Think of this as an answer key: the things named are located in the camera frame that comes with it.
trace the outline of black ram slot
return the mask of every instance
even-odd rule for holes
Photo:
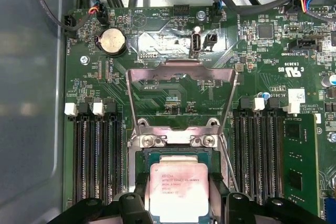
[[[266,119],[266,138],[267,138],[267,163],[269,167],[269,178],[268,178],[268,194],[269,197],[274,198],[275,197],[275,156],[274,156],[274,117],[273,112],[269,112],[267,119]]]
[[[242,171],[242,189],[241,192],[249,193],[248,186],[248,147],[247,147],[247,118],[246,116],[240,119],[240,156],[241,156],[241,171]]]
[[[96,123],[90,121],[90,132],[88,132],[89,138],[86,144],[87,146],[87,198],[96,197],[96,183],[97,183],[97,150],[96,150]]]
[[[260,152],[260,118],[253,117],[253,153],[254,153],[254,184],[256,187],[256,202],[262,204],[262,173],[261,173],[261,152]]]
[[[261,116],[260,121],[260,150],[261,150],[261,180],[262,180],[262,201],[265,202],[268,199],[269,190],[269,163],[268,163],[268,148],[267,148],[267,127],[266,118]]]
[[[102,149],[102,174],[103,174],[103,201],[106,205],[110,203],[110,122],[103,121],[103,149]]]
[[[249,149],[249,187],[250,197],[257,200],[257,184],[255,184],[255,152],[254,152],[254,135],[253,135],[253,118],[248,117],[248,149]]]
[[[79,200],[79,190],[80,190],[80,155],[79,155],[79,143],[80,143],[80,128],[81,122],[74,122],[73,123],[73,139],[74,139],[74,149],[73,149],[73,171],[74,171],[74,178],[73,178],[73,192],[72,192],[72,203],[76,204]]]
[[[235,176],[236,176],[236,180],[238,183],[238,189],[239,191],[242,190],[243,186],[242,186],[242,179],[241,179],[241,172],[242,172],[242,159],[240,157],[240,134],[242,132],[241,128],[240,128],[240,118],[236,117],[235,118],[235,141],[234,141],[234,152],[235,152]]]
[[[284,137],[284,118],[274,116],[273,123],[273,136],[275,139],[274,143],[274,161],[275,161],[275,188],[276,188],[276,197],[283,197],[283,188],[282,188],[282,165],[281,165],[281,157],[282,157],[282,140]]]

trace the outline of reflective metal surface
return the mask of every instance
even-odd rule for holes
[[[61,211],[65,45],[37,0],[0,3],[0,219],[42,224]]]

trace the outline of black connector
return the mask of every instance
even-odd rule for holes
[[[189,5],[174,5],[173,14],[174,16],[189,16],[190,7]]]
[[[212,48],[217,42],[218,42],[218,34],[208,33],[204,39],[203,49],[206,51],[212,51]]]
[[[300,11],[302,11],[300,0],[291,0],[287,5],[284,6],[284,11],[288,15],[298,14]]]
[[[219,2],[212,4],[212,10],[211,10],[211,20],[212,23],[217,24],[221,22],[222,20],[222,6]]]
[[[302,50],[315,50],[317,52],[322,51],[322,45],[318,42],[317,39],[303,38],[296,39],[288,43],[288,51],[302,51]]]
[[[109,25],[109,13],[108,13],[106,6],[100,1],[97,6],[99,8],[99,11],[96,12],[97,20],[103,26]]]
[[[67,14],[67,15],[64,15],[64,24],[66,26],[75,26],[77,25],[77,21],[72,15]],[[77,39],[77,31],[65,30],[64,32],[66,36],[69,37],[70,39]]]

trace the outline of screw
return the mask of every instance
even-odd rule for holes
[[[243,198],[242,195],[240,195],[240,194],[233,194],[233,197],[235,199],[242,199]]]
[[[82,56],[80,57],[79,61],[82,65],[86,66],[87,64],[89,64],[90,58],[87,56]]]
[[[96,204],[98,204],[98,202],[96,200],[90,200],[89,202],[87,202],[88,206],[95,206]]]
[[[196,18],[197,18],[198,20],[200,20],[200,21],[205,20],[205,18],[206,18],[206,14],[205,14],[205,12],[202,11],[202,10],[199,11],[199,12],[197,12]]]
[[[273,203],[274,205],[277,205],[277,206],[282,206],[282,205],[283,205],[283,203],[282,203],[279,199],[273,199],[273,200],[272,200],[272,203]]]
[[[329,142],[336,143],[336,132],[330,132],[328,139],[329,139]]]
[[[215,139],[213,136],[206,136],[203,139],[203,144],[206,147],[213,147],[215,145]]]
[[[151,147],[154,145],[154,140],[153,140],[153,137],[152,136],[145,136],[143,139],[142,139],[142,144],[144,147]]]

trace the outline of integrated circuit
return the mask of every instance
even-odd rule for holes
[[[259,38],[272,39],[273,38],[273,25],[260,24],[258,25]]]
[[[289,138],[300,138],[300,124],[286,124],[286,136]]]
[[[291,187],[302,191],[302,174],[294,170],[289,170],[288,174],[289,184]]]

